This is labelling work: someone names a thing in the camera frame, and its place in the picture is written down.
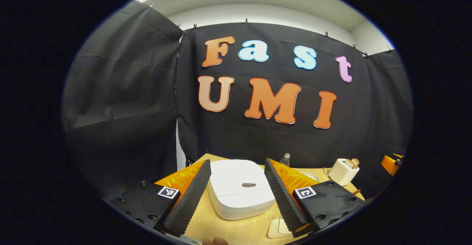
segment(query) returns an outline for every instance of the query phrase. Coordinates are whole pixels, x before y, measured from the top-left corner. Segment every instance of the light blue letter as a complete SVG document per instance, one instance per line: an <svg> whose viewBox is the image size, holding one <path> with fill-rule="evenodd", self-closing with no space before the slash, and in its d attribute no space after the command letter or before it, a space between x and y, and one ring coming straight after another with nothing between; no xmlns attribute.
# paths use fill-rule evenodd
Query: light blue letter
<svg viewBox="0 0 472 245"><path fill-rule="evenodd" d="M261 40L248 40L243 43L243 49L239 51L238 56L241 60L256 62L265 62L268 60L267 44Z"/></svg>
<svg viewBox="0 0 472 245"><path fill-rule="evenodd" d="M316 67L316 52L314 49L300 45L294 48L294 53L298 57L294 59L298 68L313 70Z"/></svg>

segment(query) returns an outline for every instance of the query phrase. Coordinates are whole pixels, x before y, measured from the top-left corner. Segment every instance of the orange letter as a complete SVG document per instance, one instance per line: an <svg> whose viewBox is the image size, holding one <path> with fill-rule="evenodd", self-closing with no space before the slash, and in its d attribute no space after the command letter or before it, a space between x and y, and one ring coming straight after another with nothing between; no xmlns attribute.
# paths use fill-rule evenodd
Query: orange letter
<svg viewBox="0 0 472 245"><path fill-rule="evenodd" d="M331 122L329 118L331 117L331 111L333 110L333 103L336 100L336 95L332 92L321 91L320 97L322 99L322 105L320 107L320 113L318 114L318 119L313 122L313 125L317 128L328 129L331 127Z"/></svg>
<svg viewBox="0 0 472 245"><path fill-rule="evenodd" d="M204 62L202 62L202 66L208 67L221 64L223 60L218 57L218 53L220 53L221 56L226 55L226 53L228 53L228 44L233 45L234 42L235 38L232 36L217 38L205 42L205 45L207 45L207 56Z"/></svg>
<svg viewBox="0 0 472 245"><path fill-rule="evenodd" d="M299 85L286 83L282 86L276 96L270 88L266 79L253 78L249 80L253 86L253 97L249 109L244 112L246 117L258 119L262 116L259 106L262 104L266 119L270 119L278 107L278 114L274 119L276 122L293 124L295 122L294 110L296 96L302 90Z"/></svg>
<svg viewBox="0 0 472 245"><path fill-rule="evenodd" d="M209 100L209 88L214 79L211 76L200 76L198 77L200 87L198 90L198 102L200 105L212 112L220 112L226 109L229 98L229 87L235 82L234 78L222 76L218 78L218 82L221 84L221 91L219 92L218 103L213 103Z"/></svg>

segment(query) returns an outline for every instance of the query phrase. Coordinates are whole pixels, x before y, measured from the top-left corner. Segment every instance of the plastic bottle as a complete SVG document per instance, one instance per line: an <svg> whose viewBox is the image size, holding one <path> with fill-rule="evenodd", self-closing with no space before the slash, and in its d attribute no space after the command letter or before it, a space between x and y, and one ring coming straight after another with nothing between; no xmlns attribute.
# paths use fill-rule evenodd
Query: plastic bottle
<svg viewBox="0 0 472 245"><path fill-rule="evenodd" d="M284 158L280 161L280 163L285 165L285 166L289 166L289 164L290 164L290 154L285 153Z"/></svg>

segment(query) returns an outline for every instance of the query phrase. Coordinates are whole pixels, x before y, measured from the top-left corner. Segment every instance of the white box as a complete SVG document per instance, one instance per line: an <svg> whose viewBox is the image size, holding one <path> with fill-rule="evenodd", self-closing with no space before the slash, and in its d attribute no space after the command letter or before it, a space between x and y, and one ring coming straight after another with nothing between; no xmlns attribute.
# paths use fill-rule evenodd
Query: white box
<svg viewBox="0 0 472 245"><path fill-rule="evenodd" d="M348 185L359 172L359 167L350 168L344 162L346 159L337 159L328 176L341 186Z"/></svg>
<svg viewBox="0 0 472 245"><path fill-rule="evenodd" d="M231 159L210 163L208 192L216 213L226 220L256 216L275 204L264 170L247 160ZM243 187L243 183L255 186Z"/></svg>

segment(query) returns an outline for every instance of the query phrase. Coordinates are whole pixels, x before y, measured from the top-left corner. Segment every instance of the wooden table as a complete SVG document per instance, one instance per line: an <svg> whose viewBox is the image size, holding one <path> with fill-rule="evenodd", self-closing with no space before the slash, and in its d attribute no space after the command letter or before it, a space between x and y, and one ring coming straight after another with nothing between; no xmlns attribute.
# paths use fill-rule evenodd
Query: wooden table
<svg viewBox="0 0 472 245"><path fill-rule="evenodd" d="M205 161L206 159L213 162L224 160L225 158L205 154L196 162ZM320 182L329 180L329 178L324 174L323 168L295 168L295 170L315 174L320 178ZM344 188L349 190L351 193L357 190L352 183L344 186ZM364 200L361 193L356 194L356 196ZM216 213L209 198L208 189L205 189L195 210L194 216L187 227L185 236L191 239L210 243L215 237L221 237L227 240L229 245L282 245L307 236L307 234L305 234L298 238L267 238L270 222L275 218L279 218L279 216L280 210L278 209L277 204L275 204L265 213L251 218L225 220L219 217Z"/></svg>

